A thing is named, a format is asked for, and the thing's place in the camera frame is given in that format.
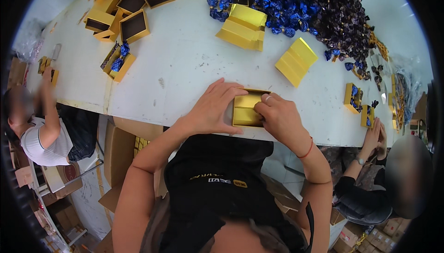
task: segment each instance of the person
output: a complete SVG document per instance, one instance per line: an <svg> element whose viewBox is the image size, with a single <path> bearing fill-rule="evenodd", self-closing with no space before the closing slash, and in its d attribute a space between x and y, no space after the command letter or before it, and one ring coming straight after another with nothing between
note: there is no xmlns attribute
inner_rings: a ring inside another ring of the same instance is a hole
<svg viewBox="0 0 444 253"><path fill-rule="evenodd" d="M273 143L211 134L242 134L223 122L230 101L248 94L242 87L217 80L186 116L137 154L115 211L116 253L327 251L330 167L294 102L264 94L254 108L265 130L301 157L308 186L295 221L280 211L260 176ZM155 198L154 175L165 164L168 193Z"/></svg>
<svg viewBox="0 0 444 253"><path fill-rule="evenodd" d="M3 95L2 124L11 145L36 164L66 166L94 153L99 116L65 105L57 110L51 72L52 67L43 72L37 96L44 119L34 115L36 104L30 92L17 85Z"/></svg>
<svg viewBox="0 0 444 253"><path fill-rule="evenodd" d="M334 187L333 207L349 221L360 225L377 225L399 215L393 210L385 189L385 169L374 179L372 190L355 186L356 179L370 156L376 153L376 165L385 167L387 161L387 134L377 117L374 127L365 134L364 145Z"/></svg>

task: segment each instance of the plastic bag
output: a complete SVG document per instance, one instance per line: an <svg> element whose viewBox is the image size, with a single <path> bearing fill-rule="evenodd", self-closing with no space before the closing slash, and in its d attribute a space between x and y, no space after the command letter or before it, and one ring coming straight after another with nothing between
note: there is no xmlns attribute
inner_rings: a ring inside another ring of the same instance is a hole
<svg viewBox="0 0 444 253"><path fill-rule="evenodd" d="M20 61L33 63L36 61L43 44L43 27L36 18L22 23L14 40L13 49Z"/></svg>
<svg viewBox="0 0 444 253"><path fill-rule="evenodd" d="M422 82L419 57L406 58L404 56L390 55L390 64L396 73L397 89L402 88L404 94L404 125L408 124L415 113L416 105L422 94L427 92L427 84Z"/></svg>

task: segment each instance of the hand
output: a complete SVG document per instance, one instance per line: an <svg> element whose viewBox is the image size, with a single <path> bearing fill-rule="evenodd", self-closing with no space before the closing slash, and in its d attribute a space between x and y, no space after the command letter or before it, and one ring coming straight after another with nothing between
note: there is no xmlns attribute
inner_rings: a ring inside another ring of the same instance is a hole
<svg viewBox="0 0 444 253"><path fill-rule="evenodd" d="M296 155L307 154L312 139L302 125L296 104L275 93L264 94L261 100L254 109L265 118L264 128Z"/></svg>
<svg viewBox="0 0 444 253"><path fill-rule="evenodd" d="M47 80L49 82L51 82L51 72L52 72L52 67L48 66L47 68L45 68L45 71L43 71L43 80Z"/></svg>
<svg viewBox="0 0 444 253"><path fill-rule="evenodd" d="M384 124L381 122L381 129L379 131L379 143L380 145L378 146L378 154L377 157L378 159L384 159L387 155L387 133L385 131L385 126Z"/></svg>
<svg viewBox="0 0 444 253"><path fill-rule="evenodd" d="M370 154L373 149L376 149L381 145L381 142L379 142L380 129L381 121L379 117L376 117L373 128L368 128L367 133L365 134L364 145L362 147L363 151L366 151Z"/></svg>
<svg viewBox="0 0 444 253"><path fill-rule="evenodd" d="M192 110L186 116L179 118L177 124L184 127L189 135L243 134L241 128L223 122L225 110L234 97L248 94L248 91L239 89L242 87L237 83L224 83L224 78L220 78L208 86Z"/></svg>

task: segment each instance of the wristwatch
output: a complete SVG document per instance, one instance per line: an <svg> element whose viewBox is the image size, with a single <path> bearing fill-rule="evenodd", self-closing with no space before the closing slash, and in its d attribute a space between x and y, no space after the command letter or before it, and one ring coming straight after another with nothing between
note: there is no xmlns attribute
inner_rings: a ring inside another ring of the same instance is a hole
<svg viewBox="0 0 444 253"><path fill-rule="evenodd" d="M359 159L355 159L355 160L357 160L358 161L358 163L360 164L360 165L364 165L364 163L365 163L365 161L364 161L364 159L361 159L361 158L359 158Z"/></svg>

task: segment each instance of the white table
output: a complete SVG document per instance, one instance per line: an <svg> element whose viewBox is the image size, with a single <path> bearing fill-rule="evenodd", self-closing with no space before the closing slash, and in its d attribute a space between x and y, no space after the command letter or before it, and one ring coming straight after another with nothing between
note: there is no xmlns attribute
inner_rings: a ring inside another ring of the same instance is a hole
<svg viewBox="0 0 444 253"><path fill-rule="evenodd" d="M426 56L421 61L425 74L431 75L425 38L406 1L362 3L372 18L369 23L376 26L376 35L390 53ZM62 44L57 61L52 63L60 71L56 95L61 103L171 126L191 110L210 83L225 77L226 81L271 90L295 101L303 125L316 144L362 146L366 128L360 126L361 116L343 106L345 84L353 82L364 90L363 104L380 101L375 115L386 125L388 146L399 136L391 129L391 112L387 104L382 104L374 81L359 81L345 70L344 62L326 62L326 46L313 35L297 31L294 38L288 38L266 29L262 52L243 50L214 36L222 23L209 16L206 0L176 0L155 9L146 8L151 34L130 44L137 59L122 82L115 83L100 69L113 44L99 42L92 31L84 28L84 23L76 24L92 5L92 0L74 1L43 32L45 42L39 58L51 57L54 45ZM307 42L319 59L295 88L274 64L298 37ZM36 88L41 78L37 66L33 64L28 73L30 90ZM390 79L384 80L390 87ZM262 128L244 128L242 137L275 140Z"/></svg>

